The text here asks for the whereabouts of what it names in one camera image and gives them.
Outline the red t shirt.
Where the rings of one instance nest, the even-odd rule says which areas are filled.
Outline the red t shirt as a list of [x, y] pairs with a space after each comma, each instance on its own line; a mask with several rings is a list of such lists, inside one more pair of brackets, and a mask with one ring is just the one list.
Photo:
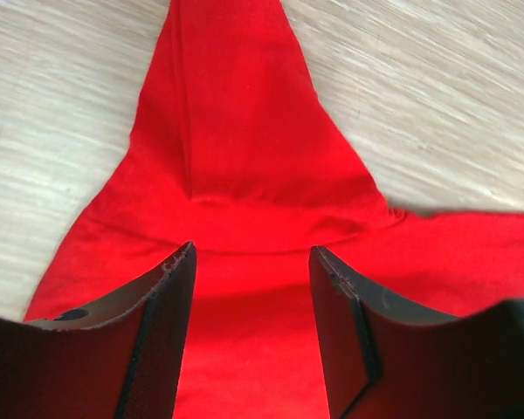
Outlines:
[[53, 318], [196, 245], [179, 418], [328, 415], [308, 256], [463, 315], [524, 297], [524, 215], [391, 208], [277, 1], [174, 1], [130, 148], [34, 293]]

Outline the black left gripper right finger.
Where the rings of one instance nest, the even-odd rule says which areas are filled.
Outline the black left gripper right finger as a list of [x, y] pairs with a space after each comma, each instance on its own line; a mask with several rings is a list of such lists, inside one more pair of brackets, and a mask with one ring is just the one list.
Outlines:
[[458, 318], [309, 258], [333, 418], [524, 418], [524, 299]]

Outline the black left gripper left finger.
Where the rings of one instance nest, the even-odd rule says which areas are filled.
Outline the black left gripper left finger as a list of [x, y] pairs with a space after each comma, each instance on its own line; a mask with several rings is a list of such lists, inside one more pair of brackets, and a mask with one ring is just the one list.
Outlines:
[[0, 318], [0, 418], [170, 418], [197, 252], [56, 319]]

